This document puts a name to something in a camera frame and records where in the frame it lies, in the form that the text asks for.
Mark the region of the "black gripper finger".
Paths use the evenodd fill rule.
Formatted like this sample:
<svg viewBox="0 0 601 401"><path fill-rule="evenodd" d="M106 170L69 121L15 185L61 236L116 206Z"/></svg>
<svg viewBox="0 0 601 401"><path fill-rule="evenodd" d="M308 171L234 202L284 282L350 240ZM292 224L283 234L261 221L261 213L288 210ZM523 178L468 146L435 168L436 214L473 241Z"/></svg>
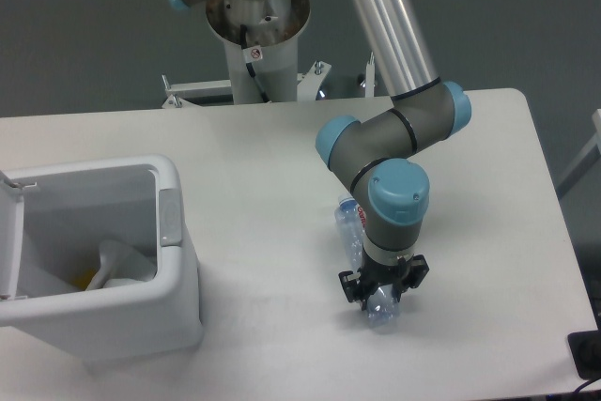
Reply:
<svg viewBox="0 0 601 401"><path fill-rule="evenodd" d="M401 256L393 278L393 298L400 301L402 295L410 288L417 288L429 272L429 266L422 254L414 255L406 259Z"/></svg>
<svg viewBox="0 0 601 401"><path fill-rule="evenodd" d="M349 303L358 303L361 306L361 310L365 311L369 294L362 283L361 274L352 270L346 270L341 271L338 274L338 278L347 301Z"/></svg>

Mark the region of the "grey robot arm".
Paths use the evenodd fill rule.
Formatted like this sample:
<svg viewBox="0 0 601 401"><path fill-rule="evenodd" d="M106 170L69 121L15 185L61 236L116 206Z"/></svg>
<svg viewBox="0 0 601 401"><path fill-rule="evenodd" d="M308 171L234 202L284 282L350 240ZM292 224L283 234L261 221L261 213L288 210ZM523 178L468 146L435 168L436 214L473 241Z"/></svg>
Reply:
<svg viewBox="0 0 601 401"><path fill-rule="evenodd" d="M429 204L429 179L412 161L470 122L470 99L444 82L430 58L410 0L351 0L371 48L363 93L383 88L384 113L361 121L337 116L318 132L316 151L365 212L360 248L339 280L349 302L370 310L399 301L428 273L414 250ZM298 74L298 44L309 0L168 0L203 5L226 54L236 104L314 100Z"/></svg>

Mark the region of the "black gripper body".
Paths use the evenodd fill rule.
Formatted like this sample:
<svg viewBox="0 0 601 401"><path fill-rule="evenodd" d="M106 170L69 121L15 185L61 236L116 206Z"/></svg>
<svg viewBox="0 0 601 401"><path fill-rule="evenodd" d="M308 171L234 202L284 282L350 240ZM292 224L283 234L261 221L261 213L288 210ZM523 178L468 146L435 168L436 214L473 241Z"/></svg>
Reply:
<svg viewBox="0 0 601 401"><path fill-rule="evenodd" d="M372 259L367 253L362 255L360 274L369 296L373 295L378 287L393 284L398 258L393 259L392 265L383 265Z"/></svg>

